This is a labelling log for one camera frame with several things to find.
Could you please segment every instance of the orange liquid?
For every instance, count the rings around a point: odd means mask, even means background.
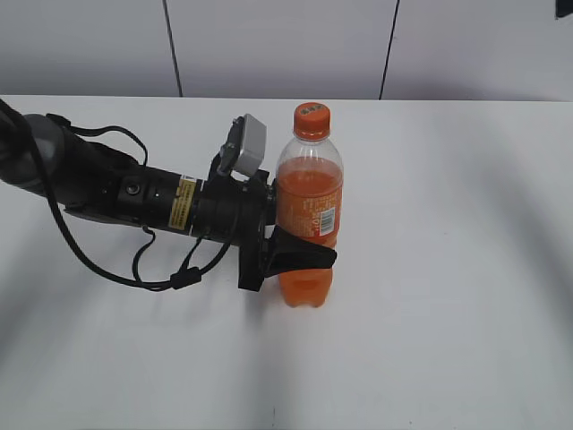
[[[289,226],[292,219],[308,216],[301,207],[302,198],[316,198],[342,188],[342,170],[326,159],[295,158],[278,168],[278,224],[297,235]],[[301,236],[315,244],[334,248],[337,242],[340,210],[336,211],[334,230],[325,236]],[[278,275],[285,302],[290,306],[324,303],[332,283],[332,269],[289,271]]]

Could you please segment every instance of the plastic bottle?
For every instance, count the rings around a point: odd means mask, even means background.
[[[342,159],[329,139],[330,111],[311,102],[295,110],[295,137],[278,160],[277,223],[289,233],[334,248],[342,203]],[[332,269],[279,275],[288,305],[318,307],[332,282]]]

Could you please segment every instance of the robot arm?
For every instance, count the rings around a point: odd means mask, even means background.
[[[182,288],[199,282],[229,246],[237,245],[238,286],[259,291],[268,276],[327,269],[336,260],[335,251],[291,236],[278,226],[271,237],[265,237],[265,227],[275,223],[276,191],[274,184],[268,185],[269,172],[259,170],[266,128],[251,115],[233,122],[206,180],[148,167],[147,150],[139,164],[121,151],[79,136],[107,131],[126,133],[145,150],[137,137],[121,127],[88,130],[73,127],[60,116],[22,116],[0,99],[0,179],[46,197],[66,242],[97,274],[151,291]],[[247,179],[234,179],[232,171]],[[181,270],[166,281],[121,278],[99,268],[82,252],[58,203],[67,213],[83,219],[143,228],[150,234],[150,228],[161,229],[223,245],[204,268],[188,269],[187,258]]]

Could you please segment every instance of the white tabletop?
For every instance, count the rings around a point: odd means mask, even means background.
[[[297,104],[5,99],[124,125],[151,166],[197,177],[245,112],[268,126],[273,170]],[[273,279],[237,289],[236,249],[181,291],[111,284],[75,260],[44,200],[0,186],[0,427],[573,428],[573,104],[327,104],[345,189],[318,310],[284,305]],[[68,219],[129,274],[140,230]],[[191,245],[160,234],[144,277],[168,277]]]

